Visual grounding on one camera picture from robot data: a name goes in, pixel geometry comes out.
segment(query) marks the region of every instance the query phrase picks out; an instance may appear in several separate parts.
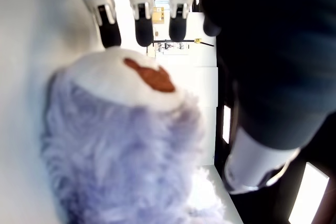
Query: window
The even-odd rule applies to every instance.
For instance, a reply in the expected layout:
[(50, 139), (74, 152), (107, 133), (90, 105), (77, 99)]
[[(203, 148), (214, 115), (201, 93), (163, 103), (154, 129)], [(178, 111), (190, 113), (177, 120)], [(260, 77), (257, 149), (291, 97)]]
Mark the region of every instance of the window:
[(229, 143), (230, 138), (230, 122), (231, 122), (231, 109), (228, 106), (224, 106), (223, 139), (226, 143)]

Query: cardboard box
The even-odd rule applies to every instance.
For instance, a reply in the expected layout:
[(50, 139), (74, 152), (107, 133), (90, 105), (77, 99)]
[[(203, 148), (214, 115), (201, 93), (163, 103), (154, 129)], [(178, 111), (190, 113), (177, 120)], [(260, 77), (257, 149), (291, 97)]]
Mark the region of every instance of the cardboard box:
[(154, 7), (152, 14), (153, 24), (164, 24), (164, 8)]

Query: white wall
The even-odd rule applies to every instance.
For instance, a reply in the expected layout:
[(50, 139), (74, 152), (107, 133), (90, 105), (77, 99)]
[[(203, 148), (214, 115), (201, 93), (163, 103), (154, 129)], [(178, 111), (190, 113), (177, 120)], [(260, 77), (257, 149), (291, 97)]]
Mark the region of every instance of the white wall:
[[(203, 32), (204, 15), (189, 13), (185, 39), (201, 38), (203, 42), (215, 45), (215, 38)], [(169, 38), (169, 12), (165, 12), (165, 24), (154, 25), (159, 35), (156, 40)], [(213, 165), (216, 137), (216, 108), (218, 106), (218, 72), (216, 47), (190, 44), (188, 55), (157, 55), (156, 60), (170, 73), (180, 87), (195, 94), (204, 116), (206, 134), (205, 153), (200, 165)]]
[[(143, 50), (129, 3), (115, 1), (123, 47)], [(46, 84), (101, 49), (82, 0), (0, 0), (0, 223), (60, 223), (39, 153)]]

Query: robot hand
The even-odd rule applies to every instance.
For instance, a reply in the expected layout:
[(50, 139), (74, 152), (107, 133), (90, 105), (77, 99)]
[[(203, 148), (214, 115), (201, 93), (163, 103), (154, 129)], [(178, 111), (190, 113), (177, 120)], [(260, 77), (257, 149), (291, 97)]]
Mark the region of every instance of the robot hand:
[[(105, 48), (121, 45), (114, 0), (84, 0), (99, 26)], [(175, 42), (184, 39), (186, 19), (193, 0), (170, 0), (170, 38)], [(154, 0), (130, 0), (135, 19), (136, 40), (146, 47), (153, 42), (152, 11)]]

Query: white table surface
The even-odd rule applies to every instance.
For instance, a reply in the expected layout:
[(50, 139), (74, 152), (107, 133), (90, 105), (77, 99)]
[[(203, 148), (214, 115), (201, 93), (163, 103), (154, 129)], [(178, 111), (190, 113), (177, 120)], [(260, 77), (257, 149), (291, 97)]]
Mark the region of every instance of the white table surface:
[(202, 167), (209, 171), (208, 179), (214, 184), (216, 195), (225, 205), (225, 219), (230, 221), (232, 224), (243, 224), (243, 221), (239, 216), (239, 213), (233, 204), (229, 193), (226, 191), (223, 185), (222, 179), (219, 176), (216, 167), (214, 165), (205, 165)]

